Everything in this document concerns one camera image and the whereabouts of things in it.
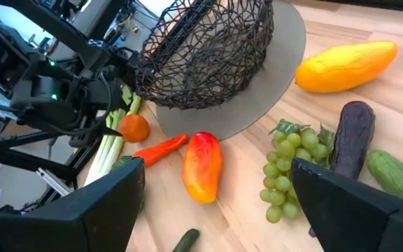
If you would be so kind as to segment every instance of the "green zucchini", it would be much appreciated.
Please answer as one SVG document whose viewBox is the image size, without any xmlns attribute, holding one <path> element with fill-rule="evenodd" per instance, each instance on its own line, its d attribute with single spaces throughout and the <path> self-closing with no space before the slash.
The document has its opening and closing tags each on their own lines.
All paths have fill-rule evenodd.
<svg viewBox="0 0 403 252">
<path fill-rule="evenodd" d="M 191 228 L 189 229 L 173 249 L 172 252 L 189 252 L 196 240 L 200 236 L 200 231 Z"/>
<path fill-rule="evenodd" d="M 370 152 L 366 162 L 382 189 L 403 199 L 403 163 L 383 150 Z"/>
</svg>

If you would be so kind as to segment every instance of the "black wire basket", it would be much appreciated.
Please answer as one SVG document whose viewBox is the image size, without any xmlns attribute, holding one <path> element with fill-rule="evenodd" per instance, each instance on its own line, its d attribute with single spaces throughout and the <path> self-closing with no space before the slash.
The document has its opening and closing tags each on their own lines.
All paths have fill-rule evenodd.
<svg viewBox="0 0 403 252">
<path fill-rule="evenodd" d="M 271 0 L 176 0 L 139 53 L 136 91 L 169 108 L 218 106 L 261 68 L 273 29 Z"/>
</svg>

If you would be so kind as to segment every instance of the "wooden table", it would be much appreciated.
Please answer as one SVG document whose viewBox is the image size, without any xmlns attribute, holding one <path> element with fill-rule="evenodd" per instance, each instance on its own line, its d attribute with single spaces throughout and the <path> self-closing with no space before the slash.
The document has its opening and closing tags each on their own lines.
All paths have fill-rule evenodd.
<svg viewBox="0 0 403 252">
<path fill-rule="evenodd" d="M 259 191 L 263 187 L 265 154 L 271 150 L 267 133 L 281 118 L 317 129 L 321 122 L 336 129 L 345 103 L 367 102 L 376 113 L 371 148 L 389 151 L 403 161 L 403 12 L 311 0 L 293 3 L 306 23 L 306 57 L 330 46 L 386 39 L 398 43 L 397 59 L 378 80 L 350 92 L 309 94 L 292 84 L 264 117 L 222 142 L 225 168 L 215 204 L 199 205 L 186 193 L 181 181 L 184 148 L 147 169 L 146 207 L 127 251 L 170 252 L 190 228 L 201 230 L 194 252 L 322 251 L 318 241 L 307 235 L 305 217 L 275 225 L 265 220 L 268 206 L 260 201 Z M 125 145 L 123 155 L 166 139 L 154 111 L 154 105 L 147 104 L 141 112 L 152 126 L 150 138 Z M 376 186 L 366 167 L 360 180 Z"/>
</svg>

